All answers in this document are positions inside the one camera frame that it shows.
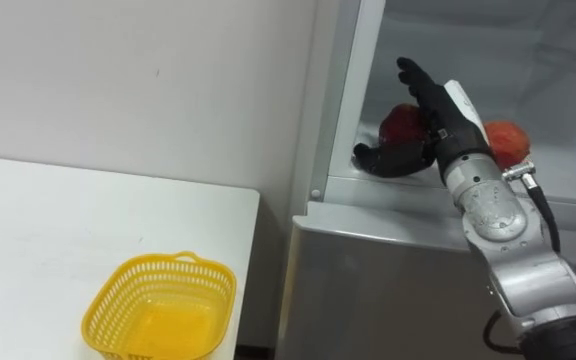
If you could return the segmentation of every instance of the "white countertop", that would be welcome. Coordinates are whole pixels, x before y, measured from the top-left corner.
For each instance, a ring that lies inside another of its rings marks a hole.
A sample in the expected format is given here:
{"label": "white countertop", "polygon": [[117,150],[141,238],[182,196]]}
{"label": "white countertop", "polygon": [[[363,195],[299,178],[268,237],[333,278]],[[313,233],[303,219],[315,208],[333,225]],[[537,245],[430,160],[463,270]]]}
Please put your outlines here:
{"label": "white countertop", "polygon": [[230,327],[211,359],[232,359],[259,194],[0,160],[0,360],[101,359],[80,334],[112,272],[144,253],[191,250],[237,276]]}

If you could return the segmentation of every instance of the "yellow plastic basket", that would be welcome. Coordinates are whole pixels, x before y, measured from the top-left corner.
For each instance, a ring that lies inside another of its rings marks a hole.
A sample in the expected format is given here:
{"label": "yellow plastic basket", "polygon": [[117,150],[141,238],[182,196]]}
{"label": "yellow plastic basket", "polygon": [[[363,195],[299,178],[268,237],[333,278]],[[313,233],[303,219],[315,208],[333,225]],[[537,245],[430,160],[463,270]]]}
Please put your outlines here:
{"label": "yellow plastic basket", "polygon": [[194,253],[139,256],[108,279],[81,332],[105,359],[201,359],[226,333],[235,288],[230,269]]}

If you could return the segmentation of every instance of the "robotic hand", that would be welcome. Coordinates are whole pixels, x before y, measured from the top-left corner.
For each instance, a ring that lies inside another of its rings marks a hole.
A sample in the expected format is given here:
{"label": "robotic hand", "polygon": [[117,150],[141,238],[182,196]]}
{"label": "robotic hand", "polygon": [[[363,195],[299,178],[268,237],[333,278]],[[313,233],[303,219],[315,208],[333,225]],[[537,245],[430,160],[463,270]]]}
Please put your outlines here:
{"label": "robotic hand", "polygon": [[[397,64],[428,122],[432,155],[463,215],[470,248],[487,265],[516,335],[516,352],[528,360],[576,360],[576,275],[558,254],[557,228],[532,176],[534,166],[502,174],[481,130],[456,105],[470,105],[465,94],[454,99],[410,59]],[[513,180],[523,182],[533,202],[517,198],[508,184]]]}

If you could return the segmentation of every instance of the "red apple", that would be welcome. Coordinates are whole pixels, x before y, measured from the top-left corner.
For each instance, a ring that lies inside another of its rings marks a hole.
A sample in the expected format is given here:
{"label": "red apple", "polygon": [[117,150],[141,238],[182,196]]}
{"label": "red apple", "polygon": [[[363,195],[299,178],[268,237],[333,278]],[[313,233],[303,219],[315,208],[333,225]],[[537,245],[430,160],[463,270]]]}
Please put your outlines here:
{"label": "red apple", "polygon": [[412,104],[399,104],[379,126],[379,144],[404,144],[426,138],[419,108]]}
{"label": "red apple", "polygon": [[501,170],[522,162],[530,154],[530,138],[511,121],[484,124],[497,166]]}

